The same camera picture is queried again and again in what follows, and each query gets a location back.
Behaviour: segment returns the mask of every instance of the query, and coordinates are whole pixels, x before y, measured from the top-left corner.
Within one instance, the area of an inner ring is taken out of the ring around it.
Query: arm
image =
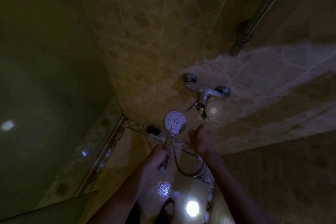
[[[273,220],[254,202],[249,193],[236,181],[217,153],[209,131],[201,124],[189,133],[190,143],[210,169],[236,224],[271,224]]]
[[[140,193],[147,188],[150,181],[158,174],[158,166],[169,153],[162,146],[162,144],[158,144],[154,147],[145,161],[131,173],[114,195],[90,218],[87,224],[125,223]]]

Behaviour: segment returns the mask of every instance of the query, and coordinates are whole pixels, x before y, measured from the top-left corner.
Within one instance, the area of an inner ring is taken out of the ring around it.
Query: shower rail
[[[248,22],[243,21],[238,25],[237,31],[239,27],[242,27],[244,26],[244,24],[247,24],[241,32],[238,31],[236,41],[229,50],[230,56],[233,57],[237,56],[237,54],[241,51],[242,47],[249,41],[251,41],[252,33],[258,26],[259,22],[263,19],[267,11],[274,4],[274,2],[275,0],[263,0],[261,4],[258,6],[257,10],[252,15],[251,19]]]

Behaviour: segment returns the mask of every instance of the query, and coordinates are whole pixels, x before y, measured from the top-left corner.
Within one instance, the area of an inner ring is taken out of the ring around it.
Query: hand
[[[157,171],[158,166],[164,161],[170,149],[164,149],[163,144],[157,144],[144,161],[145,165],[149,165]]]
[[[215,146],[212,141],[210,131],[204,129],[204,125],[199,125],[195,132],[188,132],[190,144],[193,149],[201,156],[205,158],[209,154],[217,154]]]

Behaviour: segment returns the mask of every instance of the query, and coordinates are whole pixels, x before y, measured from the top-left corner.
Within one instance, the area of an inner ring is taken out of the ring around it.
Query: shower faucet
[[[183,82],[184,87],[187,90],[197,94],[196,102],[193,103],[187,111],[195,107],[201,114],[202,118],[206,121],[208,121],[208,116],[205,112],[205,108],[208,105],[208,100],[214,99],[223,101],[231,95],[231,89],[228,86],[218,86],[215,89],[210,89],[204,86],[196,85],[197,76],[194,73],[185,73],[183,75]]]

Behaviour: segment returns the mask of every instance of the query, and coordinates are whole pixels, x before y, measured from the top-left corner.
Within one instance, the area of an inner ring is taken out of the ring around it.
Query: person's left hand
[[[147,158],[144,161],[145,165],[157,171],[158,166],[165,160],[167,154],[170,153],[170,149],[163,149],[163,144],[157,144]]]

